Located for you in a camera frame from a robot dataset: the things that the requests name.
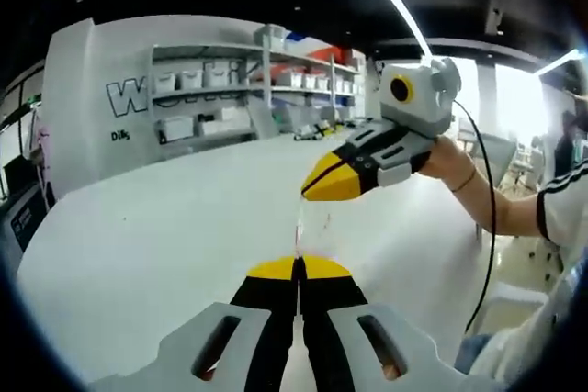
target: person's arm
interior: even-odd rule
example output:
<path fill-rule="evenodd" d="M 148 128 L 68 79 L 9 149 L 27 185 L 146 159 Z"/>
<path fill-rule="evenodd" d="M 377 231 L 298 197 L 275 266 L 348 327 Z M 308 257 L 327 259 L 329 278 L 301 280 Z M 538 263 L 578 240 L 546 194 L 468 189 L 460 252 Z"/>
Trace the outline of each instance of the person's arm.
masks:
<path fill-rule="evenodd" d="M 469 215 L 485 230 L 492 229 L 492 204 L 489 184 L 471 160 L 456 144 L 440 137 L 422 174 L 441 179 Z M 496 234 L 540 236 L 537 224 L 537 195 L 510 200 L 494 189 Z"/>

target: white storage box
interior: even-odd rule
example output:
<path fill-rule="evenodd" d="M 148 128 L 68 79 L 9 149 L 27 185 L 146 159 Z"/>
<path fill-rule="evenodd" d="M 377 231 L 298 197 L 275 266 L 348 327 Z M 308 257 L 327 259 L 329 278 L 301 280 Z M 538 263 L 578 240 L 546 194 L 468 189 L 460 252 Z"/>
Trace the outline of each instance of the white storage box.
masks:
<path fill-rule="evenodd" d="M 347 59 L 345 65 L 362 72 L 366 68 L 366 60 L 358 57 L 353 57 L 351 59 Z"/>
<path fill-rule="evenodd" d="M 180 75 L 180 87 L 184 90 L 202 87 L 202 70 L 183 71 Z"/>
<path fill-rule="evenodd" d="M 270 50 L 285 50 L 285 41 L 288 32 L 284 27 L 278 25 L 263 25 L 254 32 L 254 42 L 258 46 L 264 46 L 264 39 L 267 39 Z"/>
<path fill-rule="evenodd" d="M 175 90 L 175 74 L 160 73 L 153 77 L 153 89 L 156 94 L 164 94 Z"/>
<path fill-rule="evenodd" d="M 341 92 L 343 92 L 344 94 L 351 94 L 351 82 L 344 80 L 343 81 L 343 90 Z"/>
<path fill-rule="evenodd" d="M 219 117 L 222 121 L 236 118 L 238 115 L 239 109 L 237 107 L 224 107 L 219 111 Z"/>
<path fill-rule="evenodd" d="M 194 119 L 192 117 L 166 118 L 163 129 L 167 142 L 194 136 Z"/>
<path fill-rule="evenodd" d="M 285 71 L 276 77 L 276 84 L 280 86 L 302 87 L 302 73 Z"/>
<path fill-rule="evenodd" d="M 334 79 L 334 87 L 331 84 L 331 82 L 329 82 L 329 90 L 333 90 L 336 93 L 342 93 L 343 92 L 343 78 L 341 77 L 335 77 Z"/>
<path fill-rule="evenodd" d="M 305 73 L 302 79 L 302 87 L 304 89 L 316 89 L 316 75 Z"/>
<path fill-rule="evenodd" d="M 219 129 L 221 128 L 219 123 L 221 123 L 221 121 L 216 121 L 216 120 L 199 123 L 200 134 L 202 136 L 206 137 L 207 135 L 212 135 L 212 134 L 217 133 L 219 131 Z"/>
<path fill-rule="evenodd" d="M 230 62 L 228 60 L 204 62 L 202 85 L 204 87 L 237 85 L 239 83 L 239 76 L 236 70 L 237 64 L 237 62 Z"/>
<path fill-rule="evenodd" d="M 328 91 L 329 90 L 329 79 L 327 77 L 317 77 L 316 78 L 316 88 L 320 91 Z"/>

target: window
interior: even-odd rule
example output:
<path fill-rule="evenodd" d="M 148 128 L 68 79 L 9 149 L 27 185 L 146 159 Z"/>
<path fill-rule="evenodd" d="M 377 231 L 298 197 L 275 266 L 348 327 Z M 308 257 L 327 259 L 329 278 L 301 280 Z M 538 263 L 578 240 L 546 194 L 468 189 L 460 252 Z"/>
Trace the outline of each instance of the window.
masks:
<path fill-rule="evenodd" d="M 461 77 L 461 91 L 459 91 L 456 101 L 461 103 L 469 112 L 476 123 L 479 120 L 480 113 L 480 91 L 478 89 L 478 67 L 474 60 L 458 59 L 451 57 L 456 64 Z M 461 107 L 453 105 L 453 115 L 458 118 L 465 118 L 466 114 Z"/>
<path fill-rule="evenodd" d="M 541 81 L 532 73 L 496 65 L 498 128 L 504 136 L 530 146 L 548 131 Z"/>

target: black monitor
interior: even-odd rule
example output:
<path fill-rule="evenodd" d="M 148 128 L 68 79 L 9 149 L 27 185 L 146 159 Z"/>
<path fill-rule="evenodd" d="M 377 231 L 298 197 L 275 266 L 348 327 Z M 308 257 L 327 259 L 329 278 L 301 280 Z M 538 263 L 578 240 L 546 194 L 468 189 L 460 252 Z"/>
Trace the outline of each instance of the black monitor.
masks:
<path fill-rule="evenodd" d="M 37 182 L 35 166 L 22 155 L 5 165 L 4 173 L 9 195 L 16 195 Z"/>

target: hand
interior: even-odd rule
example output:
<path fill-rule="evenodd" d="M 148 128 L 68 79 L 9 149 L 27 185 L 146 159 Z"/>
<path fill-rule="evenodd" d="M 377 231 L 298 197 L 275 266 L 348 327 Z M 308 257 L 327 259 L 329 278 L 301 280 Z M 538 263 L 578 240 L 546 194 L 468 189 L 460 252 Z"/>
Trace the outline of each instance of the hand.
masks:
<path fill-rule="evenodd" d="M 448 137 L 438 137 L 429 161 L 419 171 L 420 174 L 441 179 L 449 188 L 457 188 L 468 179 L 473 163 L 469 156 Z"/>

